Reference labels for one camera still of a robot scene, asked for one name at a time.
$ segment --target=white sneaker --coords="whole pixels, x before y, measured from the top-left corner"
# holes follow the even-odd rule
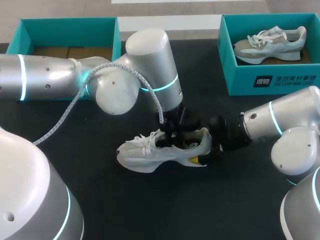
[[[212,139],[206,128],[186,132],[185,139],[197,139],[200,144],[189,149],[176,146],[157,147],[156,142],[165,138],[165,133],[158,130],[150,136],[136,136],[126,141],[117,149],[117,160],[125,168],[139,172],[152,173],[166,161],[176,161],[187,167],[205,167],[198,162],[198,156],[207,155],[211,151]]]
[[[300,26],[295,30],[283,30],[278,26],[247,36],[234,45],[234,55],[249,64],[260,64],[266,58],[278,58],[286,61],[301,59],[300,51],[304,48],[307,30]]]

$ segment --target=white shoelace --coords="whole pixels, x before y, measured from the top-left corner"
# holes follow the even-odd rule
[[[262,34],[265,32],[266,30],[263,30],[261,32],[258,33],[258,35],[253,35],[253,36],[247,36],[249,43],[252,45],[252,47],[256,48],[257,45],[260,47],[260,44],[265,44],[266,42],[268,43],[272,43],[272,39],[269,36],[263,36]]]
[[[143,155],[149,155],[151,154],[150,142],[155,137],[155,135],[158,134],[159,132],[160,132],[160,129],[158,129],[157,131],[153,131],[147,137],[140,134],[140,136],[135,136],[133,140],[125,141],[125,142],[131,143],[137,146],[138,148],[142,148]]]

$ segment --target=teal box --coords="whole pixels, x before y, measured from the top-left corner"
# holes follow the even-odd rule
[[[7,54],[31,55],[34,47],[112,48],[121,56],[116,17],[21,19]]]
[[[312,64],[238,65],[233,44],[275,26],[306,28],[306,50]],[[315,13],[223,15],[217,45],[231,96],[290,94],[310,85],[320,87],[320,19]],[[268,84],[258,86],[261,79]]]

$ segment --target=cardboard box bottom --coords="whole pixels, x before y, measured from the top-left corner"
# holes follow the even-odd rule
[[[35,47],[32,55],[62,59],[103,57],[112,60],[112,47]]]

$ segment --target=cable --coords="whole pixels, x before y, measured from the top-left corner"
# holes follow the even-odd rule
[[[72,102],[69,104],[69,106],[66,108],[66,110],[64,111],[64,113],[62,114],[61,118],[59,119],[59,121],[53,126],[53,128],[48,131],[44,136],[42,136],[41,138],[39,138],[37,141],[34,141],[33,144],[34,145],[38,145],[40,143],[42,143],[43,141],[45,141],[46,139],[48,139],[52,134],[55,133],[55,131],[57,131],[57,129],[62,125],[62,123],[66,120],[67,116],[69,115],[70,111],[72,110],[72,108],[75,106],[76,102],[79,100],[79,98],[81,98],[81,96],[83,95],[83,92],[85,91],[85,88],[87,86],[87,84],[90,82],[90,80],[94,77],[94,75],[100,71],[101,69],[105,69],[105,68],[109,68],[109,67],[117,67],[117,68],[121,68],[123,70],[126,70],[127,72],[135,75],[139,81],[141,81],[143,83],[143,85],[149,90],[149,93],[151,94],[153,101],[155,103],[155,106],[158,110],[159,113],[159,122],[160,124],[164,123],[164,114],[162,111],[162,107],[160,105],[160,102],[154,92],[154,90],[152,89],[152,87],[150,86],[150,84],[148,83],[148,81],[140,74],[138,73],[136,70],[127,67],[125,65],[122,64],[118,64],[115,62],[109,62],[109,63],[104,63],[100,66],[95,67],[94,69],[92,69],[92,71],[88,74],[88,76],[86,77],[86,79],[84,80],[83,84],[81,85],[79,91],[77,92],[77,94],[75,95],[74,99],[72,100]]]

